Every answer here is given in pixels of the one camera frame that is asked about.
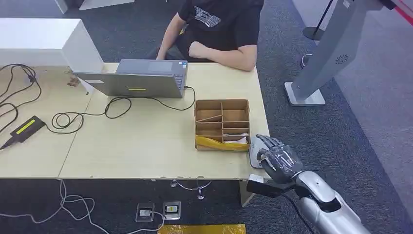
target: floor outlet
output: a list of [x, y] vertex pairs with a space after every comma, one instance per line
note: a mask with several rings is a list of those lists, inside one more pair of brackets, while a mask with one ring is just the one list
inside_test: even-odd
[[155, 203], [138, 203], [135, 222], [152, 222], [152, 211], [155, 211]]
[[178, 220], [181, 218], [181, 202], [164, 202], [163, 213], [165, 220]]

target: wooden table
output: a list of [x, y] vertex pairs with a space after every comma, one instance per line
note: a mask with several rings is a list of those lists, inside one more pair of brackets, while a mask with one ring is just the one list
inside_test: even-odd
[[[117, 66], [108, 63], [104, 70], [115, 72]], [[188, 68], [186, 85], [195, 89], [197, 99], [247, 99], [251, 133], [269, 135], [256, 70], [242, 72], [215, 63], [191, 63]], [[59, 112], [102, 113], [111, 99], [99, 91], [85, 95], [81, 85], [68, 86], [68, 71], [37, 70], [43, 88], [41, 99], [19, 109], [19, 119], [1, 134], [0, 142], [33, 115], [50, 125], [52, 116]], [[8, 78], [8, 72], [0, 74], [1, 87]], [[24, 86], [21, 72], [15, 80], [18, 82], [12, 90]], [[37, 89], [32, 88], [11, 101], [20, 103], [35, 94]], [[184, 108], [193, 99], [193, 92], [187, 89], [183, 99], [161, 100]], [[115, 116], [127, 107], [127, 101], [116, 102], [109, 115]], [[10, 113], [1, 118], [0, 126], [13, 116]], [[249, 175], [268, 175], [250, 166], [246, 152], [197, 151], [194, 124], [193, 108], [175, 111], [153, 100], [133, 99], [131, 110], [120, 118], [85, 116], [83, 128], [76, 134], [56, 135], [43, 128], [23, 144], [1, 151], [0, 177], [238, 180], [242, 204], [246, 204], [252, 197], [245, 190]]]
[[[10, 132], [22, 123], [36, 115], [50, 125], [54, 114], [58, 112], [84, 112], [91, 96], [86, 95], [85, 89], [68, 86], [71, 74], [67, 67], [37, 67], [37, 78], [42, 87], [40, 99], [19, 107], [18, 119], [0, 134], [0, 144], [3, 145], [9, 138]], [[29, 85], [28, 78], [19, 68], [14, 69], [14, 81], [10, 93]], [[0, 72], [0, 94], [10, 80], [10, 70]], [[15, 105], [34, 99], [38, 95], [38, 87], [31, 88], [16, 94], [6, 102]], [[9, 106], [0, 110], [0, 114], [10, 110]], [[9, 123], [15, 116], [10, 112], [0, 118], [0, 126]], [[69, 152], [75, 134], [56, 135], [42, 128], [24, 143], [16, 143], [0, 151], [0, 178], [57, 178]]]
[[[115, 72], [118, 64], [106, 64]], [[257, 71], [242, 72], [216, 63], [188, 65], [186, 85], [196, 91], [197, 99], [243, 98], [249, 100], [252, 134], [269, 135]], [[109, 97], [94, 92], [88, 113], [102, 113]], [[163, 99], [166, 104], [184, 108], [193, 101], [191, 90], [183, 99]], [[112, 115], [121, 113], [128, 103], [112, 106]], [[205, 179], [240, 180], [242, 202], [250, 174], [268, 178], [251, 167], [246, 152], [197, 151], [193, 108], [168, 109], [156, 101], [132, 100], [131, 110], [118, 119], [85, 117], [60, 178], [105, 179]]]

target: black cable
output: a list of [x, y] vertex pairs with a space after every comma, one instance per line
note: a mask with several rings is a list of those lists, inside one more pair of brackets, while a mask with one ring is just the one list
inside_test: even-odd
[[11, 111], [15, 111], [16, 116], [14, 117], [14, 119], [12, 121], [10, 121], [8, 124], [6, 124], [6, 126], [4, 126], [2, 129], [0, 129], [0, 133], [3, 132], [4, 129], [6, 129], [8, 126], [10, 126], [10, 124], [12, 124], [14, 121], [16, 121], [17, 118], [19, 117], [19, 111], [17, 109], [17, 106], [15, 106], [11, 103], [4, 103], [4, 104], [0, 104], [0, 108], [3, 107], [3, 106], [6, 106], [6, 105], [12, 106], [13, 109]]
[[[14, 70], [16, 67], [19, 67], [20, 69], [22, 69], [22, 70], [26, 73], [27, 77], [28, 77], [29, 80], [30, 80], [30, 85], [28, 85], [27, 87], [25, 87], [25, 88], [23, 88], [23, 89], [20, 89], [20, 90], [18, 90], [18, 91], [15, 91], [15, 92], [11, 93], [11, 94], [8, 95], [5, 99], [3, 99], [2, 101], [0, 101], [0, 108], [3, 107], [3, 106], [6, 106], [6, 105], [10, 105], [10, 106], [13, 107], [11, 110], [9, 110], [9, 111], [1, 114], [0, 117], [4, 116], [5, 114], [7, 114], [7, 113], [9, 113], [9, 112], [11, 112], [11, 111], [15, 111], [15, 112], [16, 112], [15, 118], [14, 118], [11, 122], [9, 122], [8, 124], [6, 124], [6, 126], [4, 126], [4, 127], [0, 130], [0, 133], [1, 133], [2, 131], [4, 131], [4, 129], [6, 129], [8, 126], [10, 126], [14, 121], [17, 120], [17, 118], [18, 118], [18, 116], [19, 116], [18, 108], [19, 108], [20, 106], [36, 101], [37, 99], [39, 99], [39, 97], [40, 97], [40, 95], [41, 95], [41, 93], [42, 93], [41, 87], [40, 87], [38, 81], [36, 80], [36, 72], [35, 72], [35, 70], [34, 70], [33, 68], [31, 68], [31, 67], [29, 67], [29, 66], [26, 66], [26, 65], [24, 65], [24, 64], [13, 63], [13, 64], [8, 64], [8, 65], [5, 65], [5, 66], [1, 67], [1, 68], [0, 68], [0, 71], [2, 71], [3, 69], [5, 69], [5, 68], [7, 68], [7, 67], [11, 67], [11, 69], [10, 69], [10, 81], [9, 81], [9, 83], [7, 84], [6, 90], [0, 95], [0, 98], [3, 97], [3, 96], [9, 91], [10, 86], [11, 86], [11, 83], [13, 82], [13, 79], [14, 79], [14, 72], [13, 72], [13, 70]], [[6, 102], [6, 100], [8, 100], [9, 98], [11, 98], [12, 96], [14, 96], [14, 95], [16, 95], [16, 94], [18, 94], [18, 93], [20, 93], [20, 92], [23, 92], [24, 90], [27, 90], [28, 88], [32, 87], [34, 83], [36, 83], [37, 86], [38, 86], [38, 88], [39, 88], [39, 94], [38, 94], [38, 96], [37, 96], [36, 98], [34, 98], [34, 99], [31, 100], [31, 101], [24, 102], [24, 103], [22, 103], [22, 104], [20, 104], [20, 105], [17, 105], [17, 106], [14, 105], [14, 104], [12, 104], [12, 103]]]
[[[28, 77], [29, 80], [30, 80], [30, 85], [28, 85], [27, 87], [25, 87], [25, 88], [23, 88], [23, 89], [20, 89], [20, 90], [18, 90], [18, 91], [15, 91], [15, 92], [11, 93], [11, 94], [8, 95], [5, 99], [3, 99], [2, 101], [0, 101], [0, 108], [3, 107], [3, 106], [5, 106], [5, 105], [11, 105], [11, 106], [13, 107], [13, 109], [11, 109], [11, 110], [9, 110], [9, 111], [1, 114], [0, 117], [4, 116], [5, 114], [7, 114], [7, 113], [9, 113], [9, 112], [11, 112], [11, 111], [13, 111], [13, 110], [16, 111], [16, 116], [15, 116], [15, 118], [14, 118], [10, 123], [8, 123], [6, 126], [4, 126], [4, 127], [0, 130], [0, 133], [1, 133], [2, 131], [4, 131], [4, 129], [6, 129], [8, 126], [10, 126], [14, 121], [17, 120], [17, 118], [18, 118], [18, 116], [19, 116], [18, 108], [19, 108], [20, 106], [38, 100], [38, 99], [40, 98], [41, 94], [42, 94], [41, 86], [39, 85], [39, 83], [38, 83], [38, 81], [37, 81], [37, 79], [36, 79], [36, 72], [35, 72], [35, 70], [34, 70], [33, 68], [31, 68], [31, 67], [29, 67], [29, 66], [26, 66], [26, 65], [24, 65], [24, 64], [14, 63], [14, 64], [9, 64], [9, 65], [3, 66], [2, 68], [0, 68], [0, 71], [2, 71], [3, 69], [5, 69], [5, 68], [7, 68], [7, 67], [11, 67], [11, 69], [10, 69], [10, 74], [11, 74], [11, 76], [10, 76], [10, 81], [9, 81], [8, 84], [7, 84], [6, 90], [0, 95], [0, 98], [1, 98], [2, 96], [4, 96], [4, 95], [9, 91], [10, 86], [11, 86], [11, 83], [13, 82], [13, 79], [14, 79], [13, 70], [14, 70], [16, 67], [21, 68], [21, 69], [26, 73], [27, 77]], [[17, 105], [17, 106], [15, 106], [15, 105], [12, 104], [12, 103], [4, 103], [6, 100], [8, 100], [9, 98], [11, 98], [12, 96], [14, 96], [14, 95], [16, 95], [16, 94], [18, 94], [18, 93], [20, 93], [20, 92], [23, 92], [24, 90], [29, 89], [30, 87], [33, 86], [34, 83], [36, 83], [36, 85], [37, 85], [38, 88], [39, 88], [39, 94], [37, 95], [36, 98], [34, 98], [33, 100], [30, 100], [30, 101], [21, 103], [20, 105]], [[59, 130], [68, 128], [69, 126], [71, 126], [71, 125], [74, 123], [74, 121], [75, 121], [78, 117], [80, 117], [79, 127], [78, 127], [77, 129], [71, 131], [71, 132], [56, 132], [56, 131], [50, 129], [49, 126], [46, 125], [46, 127], [47, 127], [47, 129], [48, 129], [50, 132], [56, 133], [56, 134], [72, 134], [72, 133], [75, 133], [75, 132], [79, 131], [79, 130], [83, 127], [84, 120], [85, 120], [84, 116], [102, 116], [102, 115], [105, 115], [105, 116], [106, 116], [107, 118], [109, 118], [109, 119], [115, 119], [115, 118], [119, 118], [119, 117], [123, 116], [124, 114], [126, 114], [126, 113], [131, 109], [131, 107], [132, 107], [132, 101], [131, 101], [131, 99], [132, 99], [132, 98], [152, 99], [152, 100], [155, 100], [155, 101], [159, 102], [160, 104], [162, 104], [163, 106], [165, 106], [165, 107], [167, 107], [167, 108], [170, 108], [170, 109], [173, 109], [173, 110], [177, 110], [177, 111], [185, 111], [185, 110], [190, 109], [190, 108], [195, 104], [196, 94], [195, 94], [195, 90], [194, 90], [192, 87], [190, 87], [190, 86], [184, 86], [184, 89], [192, 89], [192, 91], [193, 91], [193, 93], [194, 93], [194, 100], [193, 100], [192, 104], [191, 104], [189, 107], [184, 108], [184, 109], [178, 109], [178, 108], [175, 108], [175, 107], [168, 106], [168, 105], [164, 104], [163, 102], [161, 102], [160, 100], [158, 100], [158, 99], [156, 99], [156, 98], [153, 98], [153, 97], [115, 97], [115, 98], [113, 98], [113, 99], [108, 103], [108, 105], [107, 105], [106, 108], [105, 108], [105, 111], [104, 111], [103, 113], [101, 113], [101, 114], [90, 114], [90, 113], [79, 113], [79, 112], [65, 112], [65, 113], [57, 113], [57, 114], [55, 114], [55, 115], [52, 117], [52, 127], [55, 128], [55, 129], [59, 129]], [[117, 102], [117, 101], [120, 101], [120, 100], [127, 100], [127, 101], [129, 102], [129, 107], [127, 108], [127, 110], [125, 110], [123, 113], [121, 113], [121, 114], [119, 114], [119, 115], [117, 115], [117, 116], [114, 116], [114, 117], [109, 116], [109, 115], [108, 115], [108, 111], [109, 111], [111, 105], [112, 105], [113, 103]], [[66, 119], [67, 119], [67, 123], [66, 123], [66, 124], [63, 124], [63, 125], [62, 125], [62, 124], [59, 123], [59, 119], [60, 119], [61, 117], [66, 117]]]
[[287, 199], [294, 207], [294, 210], [296, 210], [296, 213], [298, 215], [298, 217], [301, 219], [301, 221], [304, 223], [304, 225], [308, 228], [308, 230], [311, 232], [311, 234], [314, 234], [313, 229], [310, 227], [310, 225], [307, 223], [307, 221], [305, 221], [304, 217], [301, 215], [300, 211], [298, 210], [296, 204], [294, 203], [294, 201], [287, 195], [285, 194], [281, 194], [281, 196], [285, 197], [285, 199]]
[[[48, 129], [50, 132], [52, 132], [52, 133], [56, 133], [56, 134], [72, 134], [72, 133], [75, 133], [75, 132], [79, 131], [79, 130], [83, 127], [83, 124], [84, 124], [84, 121], [85, 121], [85, 116], [103, 116], [103, 115], [105, 115], [105, 116], [106, 116], [107, 118], [109, 118], [109, 119], [119, 118], [119, 117], [121, 117], [122, 115], [126, 114], [126, 113], [131, 109], [131, 107], [132, 107], [132, 100], [131, 100], [131, 99], [136, 99], [136, 98], [144, 98], [144, 99], [155, 100], [155, 101], [159, 102], [160, 104], [162, 104], [163, 106], [165, 106], [165, 107], [167, 107], [167, 108], [170, 108], [170, 109], [173, 109], [173, 110], [176, 110], [176, 111], [186, 111], [186, 110], [190, 109], [190, 108], [195, 104], [196, 94], [195, 94], [195, 90], [194, 90], [192, 87], [190, 87], [190, 86], [185, 86], [184, 89], [192, 89], [192, 91], [193, 91], [193, 93], [194, 93], [194, 99], [193, 99], [192, 104], [191, 104], [189, 107], [184, 108], [184, 109], [178, 109], [178, 108], [175, 108], [175, 107], [172, 107], [172, 106], [168, 106], [168, 105], [164, 104], [163, 102], [161, 102], [160, 100], [158, 100], [158, 99], [156, 99], [156, 98], [153, 98], [153, 97], [115, 97], [115, 98], [113, 98], [113, 99], [108, 103], [108, 105], [106, 105], [105, 111], [104, 111], [103, 113], [101, 113], [101, 114], [90, 114], [90, 113], [79, 113], [79, 112], [65, 112], [65, 113], [57, 113], [57, 114], [55, 114], [55, 115], [52, 117], [52, 127], [55, 128], [55, 129], [59, 129], [59, 130], [68, 128], [69, 126], [71, 126], [71, 125], [74, 123], [74, 121], [75, 121], [78, 117], [80, 117], [79, 127], [76, 128], [75, 130], [71, 131], [71, 132], [56, 132], [56, 131], [50, 129], [49, 126], [46, 125], [46, 127], [47, 127], [47, 129]], [[129, 102], [129, 106], [128, 106], [127, 110], [125, 110], [124, 112], [122, 112], [121, 114], [119, 114], [119, 115], [117, 115], [117, 116], [114, 116], [114, 117], [109, 116], [109, 115], [108, 115], [108, 111], [109, 111], [111, 105], [114, 104], [114, 103], [117, 102], [117, 101], [120, 101], [120, 100], [127, 100], [127, 101]], [[59, 123], [59, 119], [60, 119], [61, 117], [66, 117], [66, 120], [67, 120], [67, 123], [66, 123], [66, 124], [60, 124], [60, 123]]]

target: yellow label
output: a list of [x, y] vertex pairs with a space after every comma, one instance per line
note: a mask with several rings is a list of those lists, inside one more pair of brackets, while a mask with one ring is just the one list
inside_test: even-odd
[[26, 128], [30, 127], [30, 125], [32, 125], [34, 122], [35, 122], [35, 120], [32, 119], [32, 121], [28, 122], [26, 125], [24, 125], [22, 128], [20, 128], [20, 130], [18, 130], [16, 133], [20, 134], [21, 132], [26, 130]]
[[131, 91], [146, 91], [146, 89], [142, 89], [142, 88], [137, 88], [137, 89], [129, 89], [128, 88], [128, 90], [131, 90]]
[[205, 233], [220, 233], [220, 234], [245, 234], [245, 224], [232, 225], [206, 225], [206, 226], [180, 226], [180, 225], [164, 225], [158, 234], [205, 234]]

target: table leg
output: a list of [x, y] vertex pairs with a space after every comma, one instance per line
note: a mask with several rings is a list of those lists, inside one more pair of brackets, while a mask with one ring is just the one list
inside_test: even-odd
[[241, 206], [245, 207], [249, 201], [254, 197], [255, 194], [247, 192], [246, 190], [246, 181], [240, 181], [240, 198], [241, 198]]

